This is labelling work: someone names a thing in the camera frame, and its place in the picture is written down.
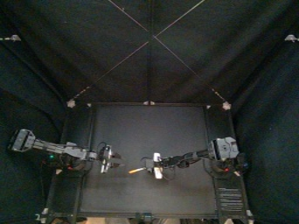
black fabric enclosure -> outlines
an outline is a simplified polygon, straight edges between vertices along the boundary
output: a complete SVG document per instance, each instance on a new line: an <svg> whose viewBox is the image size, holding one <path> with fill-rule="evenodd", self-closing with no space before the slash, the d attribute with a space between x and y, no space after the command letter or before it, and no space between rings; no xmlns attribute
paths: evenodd
<svg viewBox="0 0 299 224"><path fill-rule="evenodd" d="M35 223L52 177L44 154L5 150L11 135L57 143L69 100L228 102L256 223L298 223L298 10L291 0L3 0L0 223Z"/></svg>

cable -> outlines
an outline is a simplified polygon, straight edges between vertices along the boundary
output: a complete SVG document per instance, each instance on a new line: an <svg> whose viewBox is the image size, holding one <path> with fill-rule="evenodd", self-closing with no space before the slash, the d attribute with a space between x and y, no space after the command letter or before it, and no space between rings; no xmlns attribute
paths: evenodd
<svg viewBox="0 0 299 224"><path fill-rule="evenodd" d="M157 40L157 42L163 45L163 47L167 49L167 51L172 54L172 56L184 64L184 66L191 70L191 72L202 79L202 77L196 74L196 72L192 70L192 68L186 64L186 62L182 60L182 58L175 54L175 52L170 49L170 47L164 44L164 42L156 37L153 36L153 38ZM224 101L227 102L227 100L224 99L224 97L220 95L220 93L215 90L215 88L208 84L208 83L203 83L203 85L206 87L210 88L210 90L212 91L212 93Z"/></svg>
<svg viewBox="0 0 299 224"><path fill-rule="evenodd" d="M174 26L174 24L184 17L184 16L187 16L187 14L190 14L196 8L198 8L198 6L200 6L202 4L203 4L203 2L204 2L206 0L202 0L199 3L196 3L192 7L191 7L191 9L187 11L187 12L184 12L183 13L183 15L179 17L179 18L176 18L175 20L174 20L174 22L171 23L171 24L168 24L167 25L167 27L155 35L156 37L160 35L160 34L163 34L164 33L164 31L170 28L170 27L172 27Z"/></svg>
<svg viewBox="0 0 299 224"><path fill-rule="evenodd" d="M88 89L91 89L95 85L96 85L96 83L115 70L115 68L117 68L121 64L123 64L123 62L124 61L127 61L135 54L136 54L136 52L141 49L141 48L144 48L144 46L148 44L148 41L147 42L144 42L128 55L127 55L127 57L123 59L123 60L120 60L120 62L117 62L116 63L116 65L101 75L101 76L99 76L99 78L93 81L93 83L91 84L91 85L88 85L69 100L71 101L75 101L81 95L83 95L83 93L88 90Z"/></svg>
<svg viewBox="0 0 299 224"><path fill-rule="evenodd" d="M100 146L101 144L105 145L104 147L108 147L108 144L107 144L105 142L100 142L100 143L97 144L97 153L99 153L99 146Z"/></svg>
<svg viewBox="0 0 299 224"><path fill-rule="evenodd" d="M159 168L159 170L160 170L160 173L163 174L163 178L166 179L166 180L174 180L175 179L175 167L171 169L170 168L170 170L172 171L172 177L171 178L167 178L166 176L164 176L164 172L163 172L163 170L162 170L162 166L157 166L157 168Z"/></svg>

white object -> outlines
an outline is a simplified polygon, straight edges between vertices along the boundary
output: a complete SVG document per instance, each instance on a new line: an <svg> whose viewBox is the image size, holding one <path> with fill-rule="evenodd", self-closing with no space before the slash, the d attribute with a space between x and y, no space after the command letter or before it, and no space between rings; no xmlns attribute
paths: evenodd
<svg viewBox="0 0 299 224"><path fill-rule="evenodd" d="M223 108L226 109L226 110L230 110L231 109L231 104L226 101L226 102L223 102Z"/></svg>
<svg viewBox="0 0 299 224"><path fill-rule="evenodd" d="M76 106L76 102L73 100L67 101L68 108L73 108Z"/></svg>
<svg viewBox="0 0 299 224"><path fill-rule="evenodd" d="M294 34L290 34L284 38L284 41L292 41L292 42L295 42L295 41L299 41L299 38L296 38Z"/></svg>
<svg viewBox="0 0 299 224"><path fill-rule="evenodd" d="M160 161L160 157L162 157L160 153L156 152L153 154L153 161L159 162ZM162 179L163 178L163 168L155 167L153 168L153 175L155 175L156 179Z"/></svg>

metal frame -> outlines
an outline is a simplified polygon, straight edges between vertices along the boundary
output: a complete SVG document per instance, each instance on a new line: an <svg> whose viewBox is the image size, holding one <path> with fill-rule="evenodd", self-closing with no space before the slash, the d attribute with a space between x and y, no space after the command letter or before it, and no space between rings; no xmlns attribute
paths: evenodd
<svg viewBox="0 0 299 224"><path fill-rule="evenodd" d="M104 102L99 102L95 103L96 105L103 105L103 106L141 106L143 103L104 103ZM207 145L208 142L211 140L211 138L214 136L211 136L211 131L215 132L216 127L211 127L211 115L210 115L210 110L207 109L207 105L203 106L202 104L194 104L194 103L179 103L179 104L168 104L168 103L159 103L155 104L155 106L151 107L203 107L203 112L204 112L204 120L206 120L206 139L207 139ZM222 110L222 105L216 105L215 107L211 107L212 109L218 108L218 110ZM230 111L220 111L220 113L224 113L224 117L226 117L226 124L228 124L228 133L231 134L232 137L235 137L235 131L234 131L234 126L232 126L232 121L231 121L231 115L230 115ZM91 145L91 141L92 141L92 131L93 131L93 117L95 117L95 108L92 107L89 109L89 115L88 115L88 145ZM49 197L48 197L48 201L47 201L47 207L49 208L49 214L52 215L51 217L53 217L53 215L63 215L63 217L67 217L69 219L69 223L75 224L76 223L76 218L77 216L85 216L85 217L121 217L121 218L135 218L136 217L136 213L83 213L80 211L80 202L81 202L81 187L84 185L84 174L79 173L79 182L77 182L77 191L76 191L76 195L75 195L75 204L72 205L73 209L72 209L72 213L53 213L52 211L52 199L55 197L55 187L57 185L57 181L59 179L61 179L63 176L53 176L52 179L52 185L51 185L51 192L49 192ZM220 210L220 193L218 191L219 186L223 185L223 181L220 179L212 179L214 181L214 188L215 188L215 203L216 203L216 210L215 210L215 215L186 215L186 214L163 214L163 213L156 213L153 215L153 218L182 218L182 219L219 219L219 223L223 224L226 222L226 220L228 218L234 218L234 219L240 219L243 220L244 223L248 223L248 214L247 214L247 210L248 210L248 199L247 199L247 194L246 194L246 187L244 187L244 182L243 182L243 178L235 178L238 180L238 184L236 186L239 187L239 190L242 192L242 200L243 200L243 211L242 213L235 213L235 214L230 214L227 215L226 213L222 212Z"/></svg>

